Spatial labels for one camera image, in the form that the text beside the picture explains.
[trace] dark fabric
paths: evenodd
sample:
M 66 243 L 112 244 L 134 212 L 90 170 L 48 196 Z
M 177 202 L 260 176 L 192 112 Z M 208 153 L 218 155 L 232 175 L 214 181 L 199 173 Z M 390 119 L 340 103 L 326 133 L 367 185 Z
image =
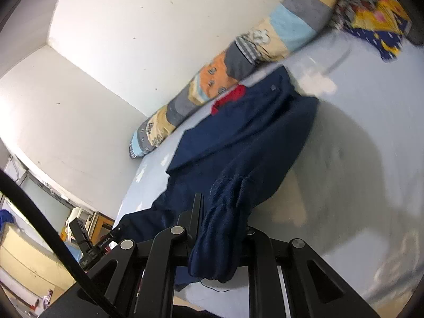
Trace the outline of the dark fabric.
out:
M 6 209 L 0 209 L 0 237 L 3 234 L 3 228 L 7 222 L 8 223 L 15 222 L 13 215 L 10 214 Z
M 204 220 L 189 274 L 226 282 L 240 258 L 247 219 L 269 198 L 302 149 L 318 100 L 295 92 L 284 67 L 187 130 L 167 169 L 168 185 L 150 209 L 125 215 L 122 239 L 152 239 L 204 195 Z
M 173 305 L 172 318 L 220 318 L 208 311 L 196 311 L 187 306 Z
M 178 266 L 175 271 L 175 290 L 178 291 L 177 285 L 179 285 L 179 288 L 181 290 L 190 283 L 199 282 L 200 280 L 200 278 L 190 276 L 187 267 Z

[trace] black wire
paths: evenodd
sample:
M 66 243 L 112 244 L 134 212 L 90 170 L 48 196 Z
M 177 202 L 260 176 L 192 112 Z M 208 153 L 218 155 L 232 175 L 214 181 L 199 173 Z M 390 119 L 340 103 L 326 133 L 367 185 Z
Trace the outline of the black wire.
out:
M 215 288 L 212 288 L 212 287 L 209 287 L 209 286 L 205 285 L 205 284 L 202 282 L 202 280 L 200 280 L 200 283 L 202 283 L 202 286 L 203 286 L 203 287 L 206 287 L 206 288 L 212 289 L 212 290 L 214 290 L 215 292 L 218 292 L 218 293 L 225 293 L 225 292 L 228 292 L 229 290 L 231 290 L 231 289 L 226 289 L 226 290 L 217 290 L 217 289 L 215 289 Z
M 10 156 L 9 160 L 12 162 L 13 167 L 15 168 L 15 171 L 16 171 L 16 180 L 15 180 L 15 183 L 16 183 L 19 180 L 19 171 L 18 171 L 15 163 L 13 162 L 13 156 Z M 0 203 L 1 203 L 1 200 L 3 199 L 3 197 L 4 197 L 4 193 L 1 193 Z
M 116 307 L 100 293 L 94 283 L 82 270 L 43 213 L 13 179 L 3 172 L 3 170 L 0 170 L 0 192 L 16 206 L 22 214 L 24 214 L 30 224 L 37 230 L 87 295 L 110 317 L 123 318 Z

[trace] mattress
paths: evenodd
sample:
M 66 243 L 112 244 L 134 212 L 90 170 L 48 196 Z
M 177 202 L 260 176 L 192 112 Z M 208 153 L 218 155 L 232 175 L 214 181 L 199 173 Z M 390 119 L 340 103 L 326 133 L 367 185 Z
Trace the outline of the mattress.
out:
M 423 64 L 424 49 L 410 43 L 385 63 L 366 42 L 328 31 L 242 82 L 251 86 L 284 65 L 300 91 L 321 101 L 297 161 L 249 224 L 275 239 L 304 239 L 371 304 L 412 288 L 424 271 Z M 184 130 L 212 103 L 143 158 L 115 225 L 165 190 Z M 222 317 L 249 316 L 246 268 L 225 284 L 202 282 L 176 295 Z

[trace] black metal frame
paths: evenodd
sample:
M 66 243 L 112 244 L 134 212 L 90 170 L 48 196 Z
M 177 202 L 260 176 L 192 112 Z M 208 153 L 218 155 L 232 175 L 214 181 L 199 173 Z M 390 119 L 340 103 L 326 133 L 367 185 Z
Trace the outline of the black metal frame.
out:
M 203 197 L 197 194 L 192 211 L 180 214 L 177 226 L 138 244 L 124 240 L 97 258 L 98 262 L 87 274 L 122 316 L 172 317 L 175 269 L 187 265 L 201 225 L 202 209 Z M 379 317 L 301 239 L 282 242 L 249 227 L 239 265 L 249 267 L 251 318 L 286 317 L 277 266 L 283 271 L 291 317 Z M 42 318 L 107 316 L 78 284 L 41 315 Z

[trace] blue cloth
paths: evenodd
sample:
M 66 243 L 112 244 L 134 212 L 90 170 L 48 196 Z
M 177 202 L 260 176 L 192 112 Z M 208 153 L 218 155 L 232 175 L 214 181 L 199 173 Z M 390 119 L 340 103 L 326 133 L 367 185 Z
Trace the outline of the blue cloth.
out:
M 189 274 L 226 282 L 237 268 L 252 209 L 283 181 L 312 126 L 318 100 L 295 92 L 284 67 L 187 130 L 167 169 L 167 189 L 150 209 L 125 215 L 122 239 L 152 239 L 204 195 Z
M 13 215 L 10 214 L 6 209 L 0 209 L 0 237 L 3 234 L 3 227 L 5 223 L 14 223 L 15 220 Z
M 303 19 L 282 4 L 278 4 L 270 14 L 270 23 L 290 52 L 299 49 L 317 34 Z

